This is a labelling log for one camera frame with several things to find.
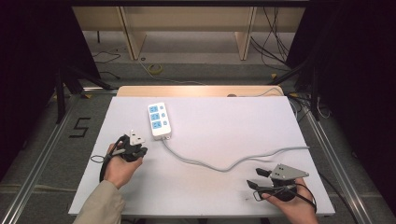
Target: wire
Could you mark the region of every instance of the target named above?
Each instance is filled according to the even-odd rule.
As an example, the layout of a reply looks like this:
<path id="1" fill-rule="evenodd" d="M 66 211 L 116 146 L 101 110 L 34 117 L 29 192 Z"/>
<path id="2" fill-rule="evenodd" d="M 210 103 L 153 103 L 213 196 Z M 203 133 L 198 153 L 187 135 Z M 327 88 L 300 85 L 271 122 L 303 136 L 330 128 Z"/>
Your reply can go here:
<path id="1" fill-rule="evenodd" d="M 283 92 L 280 91 L 277 87 L 273 87 L 273 88 L 269 89 L 268 91 L 265 91 L 264 93 L 261 93 L 259 95 L 239 95 L 237 97 L 258 97 L 258 96 L 263 96 L 270 91 L 277 91 L 277 92 L 279 92 L 280 95 L 282 95 L 282 96 L 284 95 Z"/>
<path id="2" fill-rule="evenodd" d="M 199 85 L 206 86 L 206 84 L 205 84 L 205 83 L 202 83 L 202 82 L 196 82 L 196 81 L 176 81 L 176 80 L 167 79 L 167 78 L 154 77 L 154 76 L 149 72 L 149 70 L 146 68 L 146 66 L 143 65 L 143 64 L 140 62 L 140 60 L 138 60 L 138 61 L 139 61 L 140 65 L 142 65 L 142 67 L 145 69 L 145 71 L 146 71 L 153 79 L 162 80 L 162 81 L 171 81 L 171 82 L 176 82 L 176 83 L 195 83 L 195 84 L 199 84 Z"/>
<path id="3" fill-rule="evenodd" d="M 289 96 L 288 96 L 288 99 L 289 99 L 289 100 L 292 100 L 292 101 L 295 101 L 295 102 L 300 106 L 299 109 L 297 110 L 297 112 L 301 112 L 301 111 L 303 110 L 303 107 L 302 107 L 302 105 L 300 104 L 300 102 L 296 101 L 294 98 L 289 97 Z"/>
<path id="4" fill-rule="evenodd" d="M 310 201 L 310 200 L 308 200 L 308 199 L 306 199 L 304 196 L 302 196 L 301 194 L 298 194 L 298 193 L 294 193 L 293 191 L 290 191 L 292 194 L 294 194 L 295 196 L 297 196 L 297 197 L 299 197 L 299 198 L 301 198 L 301 199 L 303 199 L 304 201 L 306 201 L 307 203 L 309 203 L 309 204 L 311 204 L 313 207 L 314 207 L 314 209 L 315 209 L 315 213 L 318 211 L 318 207 L 317 207 L 317 200 L 315 199 L 315 196 L 314 196 L 314 194 L 312 193 L 312 191 L 307 187 L 307 186 L 305 186 L 305 185 L 302 185 L 302 184 L 296 184 L 297 186 L 301 186 L 301 187 L 303 187 L 303 188 L 305 188 L 306 190 L 308 190 L 308 192 L 311 194 L 311 196 L 312 196 L 312 202 Z"/>
<path id="5" fill-rule="evenodd" d="M 105 160 L 104 156 L 99 156 L 99 155 L 94 155 L 90 157 L 90 160 L 96 163 L 103 163 L 103 161 Z"/>
<path id="6" fill-rule="evenodd" d="M 279 70 L 279 71 L 289 72 L 289 69 L 283 69 L 283 68 L 273 67 L 273 66 L 269 65 L 268 63 L 266 63 L 265 60 L 264 60 L 264 58 L 263 58 L 263 56 L 265 56 L 265 57 L 267 57 L 267 58 L 270 58 L 270 59 L 276 59 L 276 58 L 275 58 L 276 56 L 275 56 L 275 55 L 271 56 L 271 55 L 264 54 L 264 51 L 266 51 L 267 53 L 270 53 L 270 54 L 272 54 L 272 53 L 269 52 L 267 49 L 264 49 L 263 47 L 261 47 L 261 46 L 254 40 L 253 37 L 251 37 L 251 40 L 253 40 L 253 42 L 250 42 L 251 46 L 252 46 L 255 50 L 257 50 L 257 51 L 262 55 L 262 63 L 264 63 L 265 66 L 270 67 L 270 68 L 273 68 L 273 69 L 276 69 L 276 70 Z"/>
<path id="7" fill-rule="evenodd" d="M 308 109 L 308 110 L 305 112 L 305 114 L 303 114 L 303 116 L 300 117 L 299 120 L 297 120 L 297 123 L 300 123 L 300 121 L 301 121 L 309 112 L 310 112 L 310 110 Z"/>
<path id="8" fill-rule="evenodd" d="M 265 7 L 263 7 L 262 10 L 264 11 L 265 18 L 267 19 L 268 24 L 269 24 L 269 26 L 271 28 L 271 31 L 270 31 L 269 35 L 267 36 L 267 39 L 265 40 L 265 43 L 267 42 L 267 40 L 268 40 L 269 36 L 271 35 L 271 33 L 274 34 L 274 37 L 276 38 L 276 44 L 277 44 L 277 48 L 279 50 L 279 54 L 281 55 L 282 59 L 285 61 L 285 57 L 288 57 L 288 53 L 287 52 L 289 52 L 289 50 L 283 44 L 283 42 L 280 39 L 280 36 L 278 35 L 278 32 L 277 32 L 277 14 L 279 12 L 278 8 L 277 7 L 274 8 L 274 21 L 273 21 L 272 25 L 271 25 L 270 19 L 268 18 L 268 14 L 267 14 L 267 12 L 265 10 Z"/>
<path id="9" fill-rule="evenodd" d="M 107 73 L 107 74 L 110 74 L 111 76 L 115 77 L 116 79 L 121 79 L 121 77 L 116 76 L 115 74 L 113 74 L 111 72 L 99 72 L 99 73 Z"/>
<path id="10" fill-rule="evenodd" d="M 317 104 L 317 109 L 318 109 L 319 114 L 320 114 L 324 119 L 328 119 L 328 118 L 330 117 L 330 114 L 332 113 L 332 111 L 329 110 L 329 114 L 328 114 L 327 116 L 324 116 L 324 115 L 322 114 L 322 112 L 320 111 L 320 109 L 319 109 L 319 102 L 320 102 L 320 98 L 318 98 L 318 104 Z"/>
<path id="11" fill-rule="evenodd" d="M 358 219 L 356 218 L 355 214 L 352 211 L 352 208 L 349 206 L 349 204 L 347 203 L 347 201 L 341 196 L 340 192 L 335 188 L 335 186 L 329 181 L 329 179 L 326 178 L 325 175 L 321 174 L 318 171 L 318 174 L 320 175 L 320 177 L 322 177 L 329 185 L 330 187 L 332 187 L 332 189 L 334 190 L 334 192 L 338 195 L 338 197 L 341 199 L 341 201 L 343 202 L 343 204 L 346 206 L 346 209 L 348 210 L 349 214 L 352 215 L 353 220 L 355 221 L 355 223 L 359 223 Z"/>
<path id="12" fill-rule="evenodd" d="M 120 48 L 126 48 L 126 47 L 127 47 L 126 45 L 121 45 L 121 46 L 118 46 L 118 47 L 114 47 L 112 49 L 108 49 L 108 50 L 106 50 L 106 52 L 111 52 L 114 49 L 116 49 L 116 51 L 119 51 Z"/>
<path id="13" fill-rule="evenodd" d="M 114 61 L 114 60 L 118 59 L 119 57 L 121 57 L 120 54 L 109 53 L 109 52 L 106 52 L 106 51 L 100 51 L 99 53 L 92 55 L 92 57 L 94 58 L 94 57 L 98 56 L 98 55 L 101 54 L 101 53 L 106 53 L 106 54 L 110 54 L 110 55 L 115 55 L 116 57 L 113 58 L 113 59 L 110 59 L 110 60 L 108 60 L 108 61 L 105 61 L 105 62 L 96 62 L 96 63 L 109 63 L 109 62 Z"/>
<path id="14" fill-rule="evenodd" d="M 262 46 L 253 38 L 253 36 L 251 36 L 250 39 L 253 40 L 253 42 L 250 42 L 250 43 L 252 44 L 253 48 L 254 48 L 255 50 L 257 50 L 258 52 L 260 52 L 260 53 L 262 54 L 262 56 L 265 56 L 265 57 L 270 58 L 270 59 L 275 59 L 275 60 L 279 61 L 280 63 L 286 65 L 286 63 L 285 63 L 283 60 L 281 60 L 281 59 L 279 59 L 278 57 L 276 57 L 275 54 L 271 53 L 271 52 L 270 52 L 268 49 L 266 49 L 265 47 L 262 47 Z"/>
<path id="15" fill-rule="evenodd" d="M 276 196 L 278 193 L 281 193 L 281 192 L 285 191 L 287 187 L 288 186 L 277 187 L 277 188 L 264 188 L 264 187 L 261 187 L 260 190 L 256 190 L 256 191 L 253 192 L 253 197 L 254 197 L 254 199 L 257 202 L 265 201 L 265 200 L 271 198 L 272 196 Z M 279 189 L 279 191 L 276 191 L 273 194 L 268 193 L 270 196 L 268 196 L 266 198 L 262 198 L 261 195 L 260 195 L 260 191 L 262 191 L 263 189 L 269 189 L 269 190 L 277 190 L 277 189 Z"/>
<path id="16" fill-rule="evenodd" d="M 117 142 L 113 145 L 113 148 L 111 148 L 110 152 L 106 154 L 106 156 L 103 159 L 103 164 L 102 164 L 102 168 L 100 170 L 100 174 L 99 174 L 99 183 L 103 181 L 104 177 L 105 177 L 105 172 L 106 172 L 106 168 L 108 166 L 108 164 L 110 163 L 111 158 L 113 158 L 115 156 L 116 153 L 114 153 L 114 150 L 116 150 L 117 146 L 119 145 L 120 142 L 125 140 L 125 135 L 121 136 Z"/>
<path id="17" fill-rule="evenodd" d="M 239 163 L 243 162 L 243 161 L 249 161 L 252 159 L 256 159 L 256 158 L 261 158 L 261 157 L 269 157 L 269 156 L 273 156 L 276 153 L 282 152 L 282 151 L 291 151 L 291 150 L 299 150 L 299 149 L 309 149 L 309 147 L 282 147 L 279 149 L 276 149 L 274 151 L 268 152 L 268 153 L 264 153 L 264 154 L 259 154 L 259 155 L 251 155 L 251 156 L 246 156 L 238 161 L 233 162 L 229 167 L 227 168 L 217 168 L 214 167 L 206 162 L 203 161 L 198 161 L 198 160 L 193 160 L 193 159 L 187 159 L 184 158 L 182 156 L 180 156 L 179 154 L 177 154 L 174 150 L 172 150 L 172 148 L 170 148 L 167 143 L 166 140 L 163 139 L 163 144 L 166 146 L 166 148 L 172 153 L 174 154 L 178 159 L 180 159 L 183 162 L 189 163 L 189 164 L 193 164 L 193 165 L 200 165 L 200 166 L 204 166 L 206 168 L 209 168 L 211 170 L 217 171 L 217 172 L 222 172 L 222 173 L 227 173 L 230 172 L 236 165 L 238 165 Z"/>
<path id="18" fill-rule="evenodd" d="M 294 105 L 294 103 L 291 102 L 291 100 L 289 100 L 289 103 L 290 103 L 291 107 L 294 108 L 294 115 L 295 115 L 295 117 L 296 117 L 296 119 L 297 119 L 297 115 L 298 115 L 297 108 L 296 108 L 296 106 Z"/>

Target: power strip switch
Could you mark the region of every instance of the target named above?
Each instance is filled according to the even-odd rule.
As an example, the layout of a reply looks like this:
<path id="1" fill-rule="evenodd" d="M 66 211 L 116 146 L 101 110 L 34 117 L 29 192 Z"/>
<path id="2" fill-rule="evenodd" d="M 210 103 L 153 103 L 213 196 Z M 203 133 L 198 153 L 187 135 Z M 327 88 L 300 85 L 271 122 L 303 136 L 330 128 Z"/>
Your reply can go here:
<path id="1" fill-rule="evenodd" d="M 155 140 L 171 138 L 172 130 L 164 103 L 149 105 L 148 117 L 152 135 Z"/>

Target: gray cable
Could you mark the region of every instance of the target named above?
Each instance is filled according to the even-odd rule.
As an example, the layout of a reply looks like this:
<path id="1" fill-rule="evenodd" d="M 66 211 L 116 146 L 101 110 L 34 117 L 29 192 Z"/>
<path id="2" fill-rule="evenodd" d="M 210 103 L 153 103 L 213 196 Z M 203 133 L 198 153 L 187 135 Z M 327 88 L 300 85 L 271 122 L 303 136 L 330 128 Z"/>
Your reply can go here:
<path id="1" fill-rule="evenodd" d="M 258 97 L 258 96 L 263 96 L 263 95 L 267 94 L 269 91 L 277 91 L 277 92 L 279 92 L 280 95 L 284 96 L 283 92 L 281 92 L 277 87 L 273 87 L 273 88 L 269 89 L 268 91 L 265 91 L 264 93 L 261 93 L 261 94 L 259 94 L 259 95 L 250 95 L 250 96 L 248 96 L 248 95 L 241 95 L 241 96 L 238 96 L 238 97 Z M 296 119 L 297 119 L 297 114 L 298 114 L 297 108 L 296 108 L 296 106 L 295 106 L 291 101 L 289 101 L 289 103 L 290 103 L 291 106 L 294 108 L 294 111 L 295 111 L 294 116 L 295 116 Z"/>
<path id="2" fill-rule="evenodd" d="M 309 147 L 282 147 L 279 149 L 276 149 L 274 151 L 268 152 L 268 153 L 264 153 L 264 154 L 259 154 L 259 155 L 251 155 L 251 156 L 246 156 L 238 161 L 235 161 L 233 164 L 231 164 L 228 168 L 225 169 L 220 169 L 217 167 L 214 167 L 210 164 L 207 164 L 206 162 L 203 161 L 198 161 L 198 160 L 192 160 L 192 159 L 187 159 L 184 158 L 180 155 L 178 155 L 174 150 L 172 150 L 172 148 L 170 148 L 167 144 L 165 139 L 163 139 L 163 144 L 166 146 L 166 148 L 172 153 L 174 154 L 178 159 L 180 159 L 181 161 L 184 161 L 186 163 L 189 164 L 194 164 L 194 165 L 200 165 L 200 166 L 204 166 L 206 168 L 209 168 L 211 170 L 214 171 L 218 171 L 218 172 L 222 172 L 222 173 L 227 173 L 229 171 L 231 171 L 237 164 L 243 162 L 243 161 L 249 161 L 249 160 L 257 160 L 257 158 L 261 158 L 261 157 L 269 157 L 269 156 L 273 156 L 276 153 L 279 153 L 281 151 L 291 151 L 291 150 L 299 150 L 299 149 L 309 149 Z"/>

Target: gray floor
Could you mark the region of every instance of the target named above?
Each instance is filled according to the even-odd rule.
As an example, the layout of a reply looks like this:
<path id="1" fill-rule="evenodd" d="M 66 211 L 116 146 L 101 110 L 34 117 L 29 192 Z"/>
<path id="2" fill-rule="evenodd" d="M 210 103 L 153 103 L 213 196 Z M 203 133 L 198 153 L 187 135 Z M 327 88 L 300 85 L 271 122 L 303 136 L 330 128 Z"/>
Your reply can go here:
<path id="1" fill-rule="evenodd" d="M 103 81 L 112 86 L 122 85 L 183 85 L 191 83 L 176 83 L 176 81 L 198 81 L 206 85 L 261 85 L 271 79 L 271 74 L 282 74 L 273 68 L 262 64 L 261 55 L 250 49 L 246 61 L 240 61 L 237 55 L 233 34 L 229 33 L 152 33 L 149 34 L 141 57 L 146 60 L 144 65 L 160 63 L 163 73 L 155 78 L 150 77 L 137 62 L 131 62 L 124 47 L 122 35 L 119 33 L 101 34 L 101 43 L 96 42 L 96 33 L 86 33 L 92 54 L 104 51 L 119 53 L 120 57 L 111 63 L 98 63 L 101 72 L 111 72 L 121 79 L 115 79 L 110 74 L 103 73 Z M 265 35 L 256 34 L 257 39 Z M 292 34 L 284 34 L 285 42 L 292 40 Z M 102 53 L 94 59 L 105 62 L 114 55 Z M 281 66 L 276 62 L 266 61 L 274 66 Z M 81 80 L 86 87 L 94 87 L 89 82 Z M 294 80 L 282 84 L 284 91 L 291 91 Z M 114 93 L 90 92 L 86 97 L 77 98 L 76 104 L 66 122 L 62 136 L 55 146 L 49 161 L 38 179 L 38 185 L 18 220 L 18 223 L 72 223 L 74 218 L 67 212 L 73 202 L 75 191 L 91 155 L 97 134 L 106 115 L 106 110 Z M 18 186 L 35 165 L 36 159 L 45 147 L 47 140 L 55 129 L 56 101 L 49 99 L 47 108 L 43 111 L 40 121 L 36 124 L 26 148 L 10 167 L 6 177 L 0 185 L 0 216 L 2 217 L 18 192 Z M 70 138 L 70 135 L 81 134 L 81 130 L 74 130 L 78 118 L 83 120 L 80 125 L 88 127 L 83 138 Z M 308 117 L 304 112 L 299 113 L 299 122 L 304 139 L 318 170 L 324 174 L 338 190 L 337 182 L 328 158 L 323 153 L 322 146 L 314 134 Z M 336 154 L 339 156 L 353 187 L 359 193 L 373 223 L 396 223 L 375 185 L 361 167 L 359 161 L 351 154 L 351 148 L 332 118 L 321 119 Z M 331 217 L 321 217 L 320 223 L 353 223 L 351 215 L 343 205 L 335 191 L 323 181 L 328 191 L 336 213 Z M 285 218 L 271 218 L 271 223 L 288 223 Z"/>

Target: person's right hand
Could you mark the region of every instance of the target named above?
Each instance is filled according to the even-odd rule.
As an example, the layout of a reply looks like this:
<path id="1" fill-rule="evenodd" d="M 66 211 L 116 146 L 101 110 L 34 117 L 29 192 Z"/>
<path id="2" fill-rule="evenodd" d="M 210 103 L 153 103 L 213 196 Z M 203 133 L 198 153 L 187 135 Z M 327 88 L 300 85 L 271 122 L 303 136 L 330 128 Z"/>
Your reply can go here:
<path id="1" fill-rule="evenodd" d="M 302 178 L 297 178 L 295 183 L 306 186 Z M 312 195 L 306 188 L 297 185 L 297 193 L 312 202 Z M 293 224 L 318 223 L 318 219 L 315 216 L 315 209 L 311 204 L 299 197 L 294 197 L 288 202 L 280 201 L 277 197 L 267 193 L 264 193 L 262 197 L 264 200 L 278 207 Z"/>

